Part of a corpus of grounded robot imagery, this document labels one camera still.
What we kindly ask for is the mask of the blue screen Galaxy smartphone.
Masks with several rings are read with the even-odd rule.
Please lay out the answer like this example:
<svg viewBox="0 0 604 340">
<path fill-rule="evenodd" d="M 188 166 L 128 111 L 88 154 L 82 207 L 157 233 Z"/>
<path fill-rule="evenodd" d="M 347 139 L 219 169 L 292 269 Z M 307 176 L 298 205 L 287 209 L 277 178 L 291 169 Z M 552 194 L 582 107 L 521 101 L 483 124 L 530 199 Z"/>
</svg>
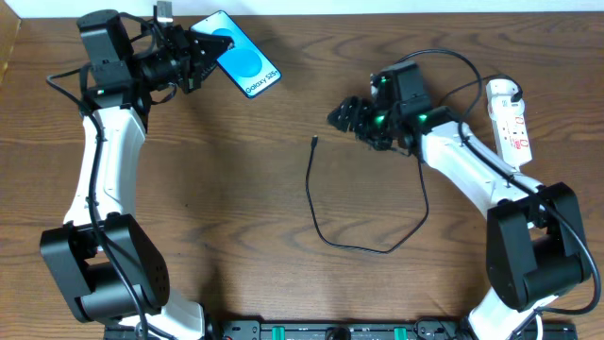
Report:
<svg viewBox="0 0 604 340">
<path fill-rule="evenodd" d="M 212 13 L 192 25 L 191 30 L 233 40 L 234 46 L 218 59 L 218 64 L 247 98 L 257 97 L 281 80 L 277 67 L 225 11 Z"/>
</svg>

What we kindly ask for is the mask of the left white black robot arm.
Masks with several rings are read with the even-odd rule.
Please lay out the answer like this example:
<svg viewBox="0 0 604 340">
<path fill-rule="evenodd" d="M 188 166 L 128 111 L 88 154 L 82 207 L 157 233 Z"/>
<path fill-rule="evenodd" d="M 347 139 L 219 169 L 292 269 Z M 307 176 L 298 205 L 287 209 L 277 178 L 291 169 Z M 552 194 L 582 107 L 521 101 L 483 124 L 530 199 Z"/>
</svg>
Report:
<svg viewBox="0 0 604 340">
<path fill-rule="evenodd" d="M 199 89 L 233 41 L 177 25 L 159 1 L 140 19 L 150 43 L 134 48 L 127 14 L 98 10 L 77 28 L 88 61 L 75 70 L 85 148 L 62 225 L 45 231 L 40 252 L 73 317 L 104 326 L 109 339 L 220 339 L 203 306 L 170 283 L 167 264 L 136 219 L 136 176 L 156 105 Z"/>
</svg>

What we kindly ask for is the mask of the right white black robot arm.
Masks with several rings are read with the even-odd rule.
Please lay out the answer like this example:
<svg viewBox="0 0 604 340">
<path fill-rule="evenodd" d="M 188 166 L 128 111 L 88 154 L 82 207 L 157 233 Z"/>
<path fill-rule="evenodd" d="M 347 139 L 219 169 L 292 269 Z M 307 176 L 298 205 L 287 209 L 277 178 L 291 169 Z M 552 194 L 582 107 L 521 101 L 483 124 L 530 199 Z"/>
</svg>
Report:
<svg viewBox="0 0 604 340">
<path fill-rule="evenodd" d="M 327 118 L 379 151 L 403 151 L 451 180 L 487 222 L 489 291 L 458 327 L 460 339 L 546 339 L 561 331 L 542 315 L 585 281 L 600 283 L 579 202 L 564 183 L 524 175 L 530 160 L 521 88 L 480 82 L 497 145 L 483 144 L 446 106 L 434 106 L 418 65 L 403 61 L 370 80 L 371 97 L 346 98 Z"/>
</svg>

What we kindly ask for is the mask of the white charger plug adapter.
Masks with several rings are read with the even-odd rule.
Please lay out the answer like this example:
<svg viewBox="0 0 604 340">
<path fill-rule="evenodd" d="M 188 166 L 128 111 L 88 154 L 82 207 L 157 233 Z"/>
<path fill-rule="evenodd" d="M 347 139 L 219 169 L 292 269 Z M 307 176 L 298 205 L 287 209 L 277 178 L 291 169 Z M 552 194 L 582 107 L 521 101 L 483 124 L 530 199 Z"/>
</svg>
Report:
<svg viewBox="0 0 604 340">
<path fill-rule="evenodd" d="M 495 78 L 486 85 L 487 109 L 493 121 L 521 115 L 525 111 L 522 88 L 507 78 Z"/>
</svg>

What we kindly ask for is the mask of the white power strip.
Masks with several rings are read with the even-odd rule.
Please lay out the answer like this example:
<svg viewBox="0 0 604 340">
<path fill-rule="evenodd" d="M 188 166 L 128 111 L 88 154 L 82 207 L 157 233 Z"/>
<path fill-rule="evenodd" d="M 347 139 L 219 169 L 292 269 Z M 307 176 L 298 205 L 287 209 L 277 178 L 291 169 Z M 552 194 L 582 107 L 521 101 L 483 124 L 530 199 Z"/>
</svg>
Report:
<svg viewBox="0 0 604 340">
<path fill-rule="evenodd" d="M 519 169 L 532 160 L 529 137 L 523 113 L 506 113 L 492 120 L 497 155 L 508 165 Z"/>
</svg>

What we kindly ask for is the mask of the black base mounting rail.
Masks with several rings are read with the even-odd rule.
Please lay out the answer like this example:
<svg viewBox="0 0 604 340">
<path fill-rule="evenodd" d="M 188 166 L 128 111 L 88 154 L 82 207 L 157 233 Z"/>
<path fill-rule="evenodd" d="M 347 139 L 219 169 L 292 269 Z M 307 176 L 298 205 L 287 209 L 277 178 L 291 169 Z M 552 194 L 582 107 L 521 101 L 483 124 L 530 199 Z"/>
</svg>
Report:
<svg viewBox="0 0 604 340">
<path fill-rule="evenodd" d="M 512 339 L 537 339 L 535 321 L 527 325 Z M 135 339 L 134 331 L 126 326 L 106 326 L 102 339 Z M 475 339 L 469 326 L 450 320 L 437 321 L 422 318 L 406 323 L 321 324 L 321 323 L 266 323 L 258 320 L 225 321 L 212 329 L 210 335 L 200 339 L 224 340 L 409 340 L 409 339 Z M 579 335 L 572 323 L 546 323 L 545 340 L 577 340 Z"/>
</svg>

